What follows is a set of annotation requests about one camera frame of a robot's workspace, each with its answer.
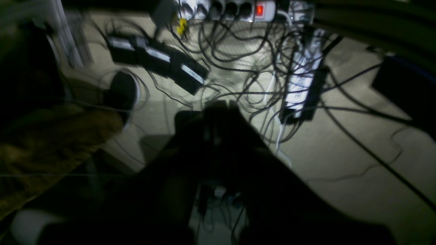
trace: white cable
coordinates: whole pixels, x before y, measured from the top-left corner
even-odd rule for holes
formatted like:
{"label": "white cable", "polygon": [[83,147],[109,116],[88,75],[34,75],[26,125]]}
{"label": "white cable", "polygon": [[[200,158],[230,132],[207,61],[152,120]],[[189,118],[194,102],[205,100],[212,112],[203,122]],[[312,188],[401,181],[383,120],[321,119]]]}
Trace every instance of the white cable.
{"label": "white cable", "polygon": [[[275,80],[275,77],[276,77],[276,71],[274,70],[273,72],[272,72],[272,77],[271,77],[271,81],[269,82],[269,86],[268,86],[268,88],[266,89],[266,92],[268,93],[269,92],[269,90],[271,89],[271,86],[273,85],[273,81]],[[268,105],[268,103],[266,102],[266,96],[267,96],[268,94],[265,94],[264,96],[263,96],[263,103],[267,106]]]}
{"label": "white cable", "polygon": [[289,28],[292,27],[292,18],[291,18],[291,16],[289,16],[288,13],[286,13],[283,10],[277,10],[277,14],[283,15],[286,18],[286,20],[288,21]]}
{"label": "white cable", "polygon": [[276,155],[282,156],[288,162],[288,167],[292,168],[291,159],[289,159],[289,157],[282,150],[280,150],[280,143],[279,142],[282,140],[282,137],[283,137],[283,125],[281,124],[280,120],[279,120],[279,124],[280,124],[280,131],[279,131],[279,135],[277,136],[277,142],[276,142],[277,154]]}

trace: floor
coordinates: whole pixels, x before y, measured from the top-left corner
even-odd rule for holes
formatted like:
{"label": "floor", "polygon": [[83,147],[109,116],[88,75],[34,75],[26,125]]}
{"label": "floor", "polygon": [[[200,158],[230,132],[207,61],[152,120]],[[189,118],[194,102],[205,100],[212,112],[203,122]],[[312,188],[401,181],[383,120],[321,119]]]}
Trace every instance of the floor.
{"label": "floor", "polygon": [[[92,18],[104,28],[108,20],[120,16],[94,13]],[[146,17],[129,19],[152,33],[154,27]],[[90,25],[86,26],[85,32],[89,42],[102,41]],[[169,33],[163,33],[161,38],[175,43]],[[376,54],[366,52],[366,47],[365,44],[345,39],[327,56],[326,64],[342,81],[381,62]],[[63,70],[67,77],[104,88],[114,75],[110,72],[121,67],[112,63],[109,52],[100,45],[90,44],[89,48],[94,60],[92,65],[75,70],[64,65]],[[262,61],[263,57],[260,55],[251,59],[256,63]],[[104,149],[131,169],[139,171],[174,134],[175,113],[188,108],[157,91],[144,69],[129,69],[143,79],[151,95],[148,103],[135,111],[133,125],[108,142]],[[100,84],[91,78],[100,78],[104,74],[107,76]],[[372,108],[407,118],[401,110],[371,89],[375,75],[376,71],[369,72],[345,85],[344,89]],[[193,103],[194,108],[199,108],[201,96],[191,96],[172,81],[157,79],[159,86],[174,97],[185,99]],[[223,83],[238,88],[245,77],[243,74],[213,69],[210,79],[214,82],[225,79],[227,81]],[[83,100],[95,100],[92,92],[82,93],[87,96]],[[330,106],[356,108],[337,90],[325,93],[323,99]],[[436,144],[424,132],[373,116],[351,112],[333,113],[364,145],[436,202],[436,178],[433,176],[436,171]],[[258,128],[262,120],[259,118],[253,126]],[[400,244],[426,244],[436,237],[436,215],[430,208],[378,166],[371,156],[338,129],[322,109],[316,112],[313,121],[304,123],[289,142],[282,144],[281,150],[290,158],[292,170],[319,196],[345,214],[358,220],[387,225]]]}

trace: power outlet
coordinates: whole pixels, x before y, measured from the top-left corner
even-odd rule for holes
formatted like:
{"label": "power outlet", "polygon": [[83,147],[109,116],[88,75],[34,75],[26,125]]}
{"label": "power outlet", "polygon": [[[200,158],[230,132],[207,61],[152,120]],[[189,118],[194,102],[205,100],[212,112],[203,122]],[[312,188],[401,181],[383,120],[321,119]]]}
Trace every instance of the power outlet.
{"label": "power outlet", "polygon": [[276,14],[275,1],[175,0],[184,19],[270,22]]}

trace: yellow plug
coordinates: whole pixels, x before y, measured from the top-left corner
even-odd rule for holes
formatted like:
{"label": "yellow plug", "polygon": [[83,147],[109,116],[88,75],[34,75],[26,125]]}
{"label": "yellow plug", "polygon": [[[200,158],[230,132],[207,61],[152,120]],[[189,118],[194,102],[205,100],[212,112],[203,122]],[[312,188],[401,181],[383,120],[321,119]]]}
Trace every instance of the yellow plug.
{"label": "yellow plug", "polygon": [[186,31],[188,21],[186,19],[180,19],[179,26],[177,27],[177,33],[181,36]]}

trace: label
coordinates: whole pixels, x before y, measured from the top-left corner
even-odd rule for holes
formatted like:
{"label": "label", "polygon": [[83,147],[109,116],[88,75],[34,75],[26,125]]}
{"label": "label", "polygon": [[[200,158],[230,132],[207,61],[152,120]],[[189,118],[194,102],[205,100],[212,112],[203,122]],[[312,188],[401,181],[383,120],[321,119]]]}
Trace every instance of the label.
{"label": "label", "polygon": [[156,50],[154,48],[145,47],[145,52],[147,52],[149,55],[151,55],[153,57],[156,57],[156,58],[161,59],[163,61],[166,61],[168,63],[171,61],[169,55],[167,55],[159,50]]}
{"label": "label", "polygon": [[135,48],[133,48],[133,46],[130,44],[129,40],[126,39],[113,37],[109,39],[109,43],[111,44],[111,46],[114,46],[116,48],[135,50]]}
{"label": "label", "polygon": [[204,79],[197,73],[195,73],[193,70],[191,70],[186,65],[182,64],[182,70],[186,72],[188,75],[193,77],[195,80],[199,81],[201,84],[204,84]]}

